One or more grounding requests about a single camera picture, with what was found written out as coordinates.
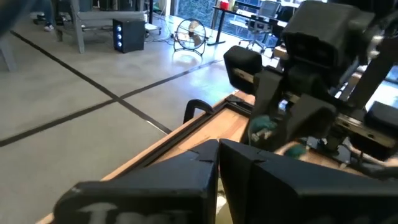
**desk fan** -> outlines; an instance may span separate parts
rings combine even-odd
[[[176,42],[180,44],[182,48],[176,49]],[[203,53],[205,53],[206,45],[204,45],[202,52],[199,52],[197,49],[205,42],[205,26],[197,19],[185,19],[178,25],[177,31],[175,31],[174,51],[190,50],[202,56]]]

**desk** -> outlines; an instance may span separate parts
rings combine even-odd
[[[243,99],[245,102],[249,104],[254,103],[254,97],[251,95],[247,95],[241,91],[236,91],[233,93],[234,96]],[[181,125],[179,128],[171,132],[166,137],[157,141],[155,144],[148,147],[146,150],[142,151],[136,157],[132,158],[130,161],[126,162],[112,173],[108,174],[106,177],[102,178],[102,181],[111,180],[119,175],[121,175],[126,170],[129,170],[131,167],[134,167],[136,164],[141,163],[142,159],[147,155],[153,153],[157,147],[161,146],[164,142],[173,138],[177,134],[181,132],[184,128],[190,126],[195,121],[199,120],[201,117],[205,116],[201,114],[185,124]],[[162,154],[158,159],[156,159],[154,163],[164,161],[168,158],[181,154],[190,148],[197,146],[209,139],[230,139],[233,141],[239,141],[244,131],[245,125],[248,122],[248,118],[240,115],[239,113],[224,108],[217,112],[210,120],[208,120],[203,125],[199,126],[194,132],[188,135],[186,138],[182,139],[178,143],[174,144],[171,149]],[[345,172],[349,172],[356,175],[363,175],[356,170],[350,169],[349,167],[341,166],[338,162],[329,159],[327,157],[321,156],[320,154],[309,151],[308,156],[303,158],[304,161],[311,162],[313,164],[318,164],[325,167],[330,167],[332,169],[343,170]],[[39,224],[48,224],[51,223],[53,219],[52,214],[46,216],[41,221],[37,222]]]
[[[241,16],[241,17],[244,17],[244,18],[250,19],[250,20],[255,20],[255,21],[259,21],[259,22],[268,23],[271,26],[285,27],[287,25],[286,22],[279,21],[279,20],[274,19],[274,18],[268,18],[268,21],[267,20],[260,20],[260,19],[253,19],[253,18],[251,18],[249,16],[245,16],[245,15],[239,14],[237,12],[229,11],[229,10],[226,10],[226,9],[221,9],[219,7],[216,7],[216,6],[213,6],[213,9],[215,10],[215,12],[214,12],[214,15],[213,15],[213,21],[211,22],[211,28],[212,29],[215,28],[215,24],[216,24],[216,20],[217,20],[217,16],[218,16],[218,11],[221,11],[221,17],[220,17],[220,23],[218,24],[216,40],[213,43],[208,43],[207,44],[208,46],[213,46],[213,45],[218,45],[218,44],[225,43],[225,40],[220,41],[220,35],[221,35],[222,30],[223,30],[224,18],[225,18],[225,14],[226,13],[233,14],[235,16]]]

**person's shoe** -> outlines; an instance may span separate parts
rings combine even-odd
[[[51,32],[52,30],[54,30],[54,26],[52,24],[47,24],[45,25],[44,30],[47,32]]]

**wooden table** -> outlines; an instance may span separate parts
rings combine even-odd
[[[244,101],[253,104],[254,103],[254,97],[251,95],[247,95],[241,91],[236,91],[233,93],[235,96],[243,99]],[[146,154],[152,152],[156,147],[161,145],[163,142],[171,138],[173,135],[177,134],[180,130],[185,128],[186,126],[192,124],[196,119],[198,119],[200,116],[203,116],[203,114],[191,119],[190,121],[186,122],[183,124],[181,127],[177,128],[175,131],[171,132],[169,135],[166,137],[162,138],[161,140],[157,141],[155,144],[151,145],[151,147],[148,147],[146,150],[142,151],[140,154],[138,154],[136,157],[132,158],[130,161],[126,162],[116,170],[114,170],[112,173],[108,174],[106,177],[102,179],[102,181],[105,180],[111,180],[121,174],[124,170],[127,168],[131,167],[135,162],[137,162],[139,159],[143,158]],[[211,120],[209,120],[207,123],[205,123],[202,127],[198,128],[194,133],[189,135],[189,137],[185,138],[183,141],[178,143],[176,146],[171,148],[168,152],[166,152],[163,156],[161,156],[159,159],[155,161],[160,162],[164,161],[168,158],[171,158],[173,156],[176,156],[178,154],[181,154],[189,149],[191,149],[194,146],[197,146],[209,139],[230,139],[234,141],[239,141],[246,123],[248,122],[248,118],[238,114],[237,112],[234,112],[229,109],[223,109],[219,113],[217,113]],[[330,167],[332,169],[339,169],[343,170],[352,174],[358,174],[362,175],[356,170],[350,169],[345,166],[341,166],[341,164],[337,163],[336,161],[329,159],[327,157],[321,156],[320,154],[317,154],[316,152],[309,151],[307,156],[303,158],[302,160],[311,162],[314,164],[318,164],[321,166],[326,166]],[[52,214],[48,215],[41,221],[37,222],[40,224],[47,224],[50,223],[53,219]]]

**concrete floor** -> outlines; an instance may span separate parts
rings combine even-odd
[[[171,22],[167,24],[175,30],[179,20]],[[155,23],[163,27],[160,37],[169,35],[164,21]],[[165,136],[132,111],[173,130],[181,125],[188,100],[214,104],[234,91],[222,58],[239,39],[226,34],[221,38],[227,43],[206,47],[201,58],[191,52],[174,54],[172,46],[150,42],[159,38],[155,33],[144,51],[129,54],[115,52],[109,34],[87,34],[86,53],[79,54],[71,37],[57,42],[54,34],[30,21],[21,21],[14,30],[123,100],[112,99],[20,39],[10,38],[18,69],[10,73],[0,63],[2,224],[40,220],[75,183],[99,180]]]

